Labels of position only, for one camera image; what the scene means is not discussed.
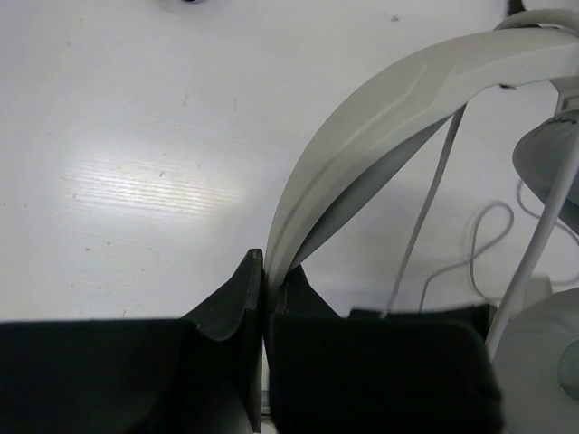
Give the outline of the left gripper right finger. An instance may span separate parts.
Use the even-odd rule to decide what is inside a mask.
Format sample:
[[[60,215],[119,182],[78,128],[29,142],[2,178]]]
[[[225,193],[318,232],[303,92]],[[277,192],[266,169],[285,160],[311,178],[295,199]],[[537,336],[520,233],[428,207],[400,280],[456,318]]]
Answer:
[[[488,304],[339,316],[294,269],[269,317],[271,416],[280,433],[500,433]]]

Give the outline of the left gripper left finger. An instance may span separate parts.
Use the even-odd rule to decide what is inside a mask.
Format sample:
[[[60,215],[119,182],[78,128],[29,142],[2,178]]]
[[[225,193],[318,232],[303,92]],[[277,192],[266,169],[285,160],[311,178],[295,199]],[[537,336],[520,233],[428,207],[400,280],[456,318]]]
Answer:
[[[254,433],[262,253],[179,318],[1,326],[4,433]]]

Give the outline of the white grey headphones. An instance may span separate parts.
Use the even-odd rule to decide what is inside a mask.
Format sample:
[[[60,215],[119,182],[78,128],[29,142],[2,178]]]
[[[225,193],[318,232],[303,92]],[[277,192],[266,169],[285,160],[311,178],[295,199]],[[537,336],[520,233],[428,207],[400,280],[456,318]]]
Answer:
[[[441,128],[450,151],[468,102],[495,85],[550,81],[554,115],[513,163],[544,210],[484,343],[501,391],[500,433],[578,430],[578,292],[532,290],[554,226],[578,227],[578,14],[538,9],[440,42],[376,74],[325,121],[296,163],[265,255],[269,317],[286,277],[354,217]]]

